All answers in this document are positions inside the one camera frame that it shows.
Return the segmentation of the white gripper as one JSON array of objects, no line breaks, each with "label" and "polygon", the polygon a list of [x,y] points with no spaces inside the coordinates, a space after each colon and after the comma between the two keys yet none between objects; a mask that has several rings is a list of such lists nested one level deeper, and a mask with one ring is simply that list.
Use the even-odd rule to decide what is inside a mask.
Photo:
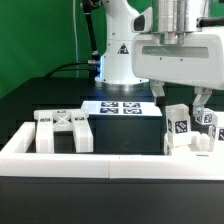
[{"label": "white gripper", "polygon": [[212,89],[224,90],[224,28],[188,33],[183,45],[161,45],[158,35],[137,35],[132,42],[132,70],[136,77],[151,79],[157,106],[166,102],[164,82],[196,86],[191,112],[201,116]]}]

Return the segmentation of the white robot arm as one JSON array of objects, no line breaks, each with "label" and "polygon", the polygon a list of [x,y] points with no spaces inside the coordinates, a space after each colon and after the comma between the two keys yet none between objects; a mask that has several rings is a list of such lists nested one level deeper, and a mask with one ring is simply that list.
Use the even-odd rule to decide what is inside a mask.
[{"label": "white robot arm", "polygon": [[152,0],[142,13],[127,0],[102,5],[107,45],[97,85],[126,90],[148,83],[157,100],[165,83],[193,86],[196,117],[213,90],[224,90],[224,17],[210,16],[212,0]]}]

